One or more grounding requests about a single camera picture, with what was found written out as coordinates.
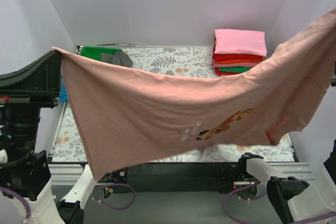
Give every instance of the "stack of folded clothes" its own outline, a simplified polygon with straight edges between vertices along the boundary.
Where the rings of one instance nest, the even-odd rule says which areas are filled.
[[[266,53],[262,31],[215,30],[212,65],[220,76],[244,73],[261,63]]]

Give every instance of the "gray cloth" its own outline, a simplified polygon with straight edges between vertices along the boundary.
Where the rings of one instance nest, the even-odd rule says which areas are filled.
[[[104,52],[102,52],[100,56],[102,62],[106,62],[109,64],[128,68],[130,68],[133,65],[133,61],[123,50],[116,51],[112,55],[105,54]]]

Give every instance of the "folded green cloth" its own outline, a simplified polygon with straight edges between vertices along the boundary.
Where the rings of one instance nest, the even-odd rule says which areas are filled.
[[[235,73],[244,73],[251,68],[246,67],[232,67],[232,68],[219,68],[220,72],[235,72]]]

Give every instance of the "cable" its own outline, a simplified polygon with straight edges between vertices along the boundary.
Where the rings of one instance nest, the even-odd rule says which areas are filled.
[[[227,209],[226,207],[226,203],[227,203],[227,200],[232,196],[234,195],[235,193],[239,192],[239,191],[243,191],[245,189],[249,189],[249,188],[252,188],[254,186],[257,186],[258,184],[260,183],[254,183],[253,185],[248,185],[248,186],[245,186],[245,187],[242,187],[242,188],[238,188],[238,189],[235,189],[231,192],[229,192],[223,199],[222,201],[222,209],[224,210],[224,212],[233,220],[237,221],[239,224],[250,224],[249,222],[246,222],[246,221],[243,221],[243,220],[240,220],[238,218],[236,218],[235,216],[233,216]],[[260,199],[261,197],[265,196],[267,194],[267,192],[259,195],[258,197],[255,197],[255,198],[252,198],[252,199],[249,199],[249,200],[256,200],[256,199]],[[299,221],[296,221],[294,222],[293,224],[306,224],[306,223],[312,223],[312,222],[315,222],[315,221],[319,221],[319,220],[324,220],[324,219],[329,219],[331,217],[334,217],[336,216],[336,212],[329,212],[327,214],[324,214],[324,215],[320,215],[320,216],[316,216],[316,217],[312,217],[312,218],[308,218],[308,219],[305,219],[305,220],[299,220]]]
[[[124,207],[115,207],[114,205],[110,204],[110,203],[107,203],[106,201],[104,200],[101,200],[101,199],[98,199],[96,197],[93,197],[93,199],[97,200],[99,203],[103,203],[104,205],[114,209],[114,210],[125,210],[127,208],[129,208],[135,201],[136,197],[137,197],[137,193],[135,192],[134,188],[128,184],[122,184],[122,183],[119,183],[119,184],[111,184],[111,185],[104,185],[104,186],[97,186],[93,191],[95,190],[98,190],[98,189],[101,189],[101,188],[105,188],[105,187],[111,187],[111,186],[124,186],[124,187],[128,187],[132,190],[133,192],[133,199],[131,200],[131,202],[124,206]]]
[[[2,187],[2,186],[0,186],[0,191],[17,198],[26,209],[26,218],[25,219],[27,220],[27,219],[30,218],[30,215],[32,214],[30,206],[29,206],[28,202],[20,194],[12,191],[12,190],[10,190],[6,187]]]

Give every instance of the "black cylinder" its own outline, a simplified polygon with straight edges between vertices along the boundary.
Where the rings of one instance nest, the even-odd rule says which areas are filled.
[[[37,106],[18,105],[15,108],[5,108],[2,134],[7,135],[17,148],[35,150],[38,123],[41,108]]]

